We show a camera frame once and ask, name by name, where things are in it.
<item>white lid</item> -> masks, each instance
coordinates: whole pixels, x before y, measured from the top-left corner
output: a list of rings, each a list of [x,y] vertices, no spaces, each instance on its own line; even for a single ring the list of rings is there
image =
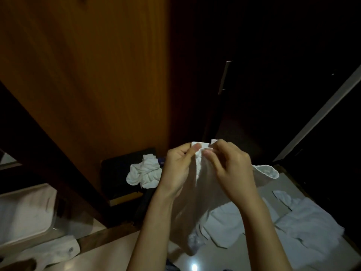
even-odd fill
[[[48,230],[55,199],[47,183],[0,195],[0,247]]]

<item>wooden panel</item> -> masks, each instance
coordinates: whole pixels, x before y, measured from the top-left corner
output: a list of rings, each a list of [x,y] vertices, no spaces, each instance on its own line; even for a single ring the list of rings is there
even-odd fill
[[[0,0],[0,80],[100,190],[100,161],[169,142],[166,0]]]

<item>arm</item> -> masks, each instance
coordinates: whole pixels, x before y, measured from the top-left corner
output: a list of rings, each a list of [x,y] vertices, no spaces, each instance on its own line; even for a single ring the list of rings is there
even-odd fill
[[[168,151],[127,271],[164,271],[173,201],[187,179],[192,156],[200,148],[200,144],[191,147],[187,143]]]
[[[204,150],[203,154],[241,213],[252,270],[292,270],[268,208],[258,195],[248,154],[221,139],[213,145],[213,151]]]

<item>tiled floor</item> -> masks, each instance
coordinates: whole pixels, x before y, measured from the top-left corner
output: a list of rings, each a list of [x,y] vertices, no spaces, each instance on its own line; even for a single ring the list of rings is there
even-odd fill
[[[259,193],[262,197],[266,198],[280,216],[286,214],[289,209],[273,196],[273,190],[286,191],[295,198],[304,197],[284,174],[281,174],[279,179],[265,187],[261,187]],[[137,237],[138,232],[130,234],[83,253],[67,262],[53,265],[47,271],[125,271]],[[241,235],[237,242],[229,249],[219,248],[213,242],[208,242],[193,257],[182,253],[171,242],[169,243],[168,251],[168,258],[182,271],[191,271],[194,264],[197,265],[198,271],[221,271],[223,269],[232,269],[234,271],[250,270],[246,237],[244,235]],[[312,267],[306,266],[300,270],[344,271],[350,270],[360,260],[360,255],[344,239],[341,239],[340,245],[324,262],[316,262],[312,264]]]

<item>person's right hand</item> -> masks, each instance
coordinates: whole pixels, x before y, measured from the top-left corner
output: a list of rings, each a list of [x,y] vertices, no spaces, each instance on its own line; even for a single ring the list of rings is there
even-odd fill
[[[259,199],[250,157],[232,142],[219,139],[203,155],[213,164],[219,183],[238,208]]]

